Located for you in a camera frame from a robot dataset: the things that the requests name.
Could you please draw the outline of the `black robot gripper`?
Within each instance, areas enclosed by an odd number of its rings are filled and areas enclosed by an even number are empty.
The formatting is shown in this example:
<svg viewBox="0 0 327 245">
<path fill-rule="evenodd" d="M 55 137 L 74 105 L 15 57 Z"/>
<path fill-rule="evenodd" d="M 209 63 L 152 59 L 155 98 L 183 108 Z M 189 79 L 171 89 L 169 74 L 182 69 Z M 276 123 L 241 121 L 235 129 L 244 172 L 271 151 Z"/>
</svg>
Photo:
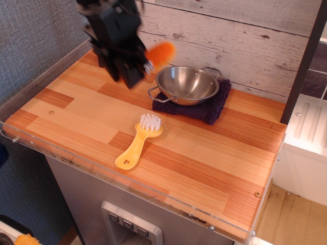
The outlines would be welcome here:
<svg viewBox="0 0 327 245">
<path fill-rule="evenodd" d="M 146 48 L 137 35 L 142 24 L 136 5 L 82 5 L 82 15 L 88 20 L 88 35 L 95 47 L 100 67 L 106 68 L 114 81 L 120 77 L 128 88 L 134 87 L 145 76 L 137 67 L 122 63 L 126 51 Z"/>
</svg>

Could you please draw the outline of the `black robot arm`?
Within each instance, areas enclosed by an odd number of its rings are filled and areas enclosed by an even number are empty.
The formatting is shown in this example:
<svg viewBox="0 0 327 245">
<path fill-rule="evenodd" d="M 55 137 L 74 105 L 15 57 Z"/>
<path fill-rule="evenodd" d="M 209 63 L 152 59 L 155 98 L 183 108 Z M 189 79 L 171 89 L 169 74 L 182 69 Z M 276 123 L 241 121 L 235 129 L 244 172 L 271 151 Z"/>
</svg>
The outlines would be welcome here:
<svg viewBox="0 0 327 245">
<path fill-rule="evenodd" d="M 135 1 L 78 1 L 77 10 L 88 20 L 83 30 L 99 66 L 114 81 L 122 79 L 132 88 L 151 73 L 153 63 L 146 58 L 147 49 L 137 35 L 142 21 Z"/>
</svg>

